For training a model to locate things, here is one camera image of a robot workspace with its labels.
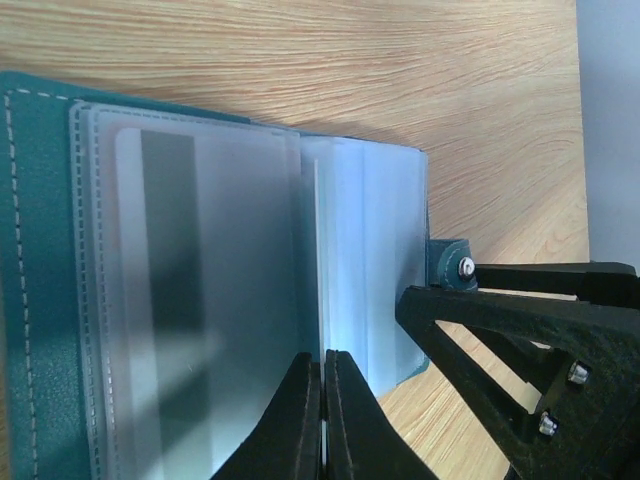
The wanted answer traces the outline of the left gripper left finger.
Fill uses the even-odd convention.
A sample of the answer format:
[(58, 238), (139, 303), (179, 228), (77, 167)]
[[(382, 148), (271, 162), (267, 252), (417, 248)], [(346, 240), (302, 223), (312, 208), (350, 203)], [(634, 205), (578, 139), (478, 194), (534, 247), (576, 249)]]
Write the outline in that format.
[(317, 479), (321, 470), (319, 365), (297, 354), (267, 409), (215, 479)]

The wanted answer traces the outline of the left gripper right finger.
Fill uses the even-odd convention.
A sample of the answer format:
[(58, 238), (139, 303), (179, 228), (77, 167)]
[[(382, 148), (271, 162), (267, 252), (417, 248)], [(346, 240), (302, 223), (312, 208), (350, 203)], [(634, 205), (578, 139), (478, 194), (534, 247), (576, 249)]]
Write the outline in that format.
[(327, 476), (330, 479), (434, 479), (388, 421), (346, 351), (325, 364)]

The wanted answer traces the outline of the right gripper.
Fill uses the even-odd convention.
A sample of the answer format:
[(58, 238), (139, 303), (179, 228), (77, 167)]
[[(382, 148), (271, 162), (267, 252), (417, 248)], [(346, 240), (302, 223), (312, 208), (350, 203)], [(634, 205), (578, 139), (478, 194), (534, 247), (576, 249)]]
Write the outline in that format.
[[(639, 278), (619, 262), (477, 264), (480, 288), (409, 287), (396, 320), (499, 445), (543, 443), (538, 479), (639, 476)], [(441, 328), (464, 326), (542, 396), (521, 406)]]

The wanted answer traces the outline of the teal card holder wallet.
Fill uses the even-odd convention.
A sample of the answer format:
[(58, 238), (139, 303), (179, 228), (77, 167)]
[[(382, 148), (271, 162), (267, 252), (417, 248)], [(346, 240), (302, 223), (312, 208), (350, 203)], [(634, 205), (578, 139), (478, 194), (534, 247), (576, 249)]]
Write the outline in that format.
[(1, 329), (14, 479), (206, 479), (294, 356), (375, 395), (424, 371), (411, 285), (475, 290), (433, 240), (427, 155), (1, 75)]

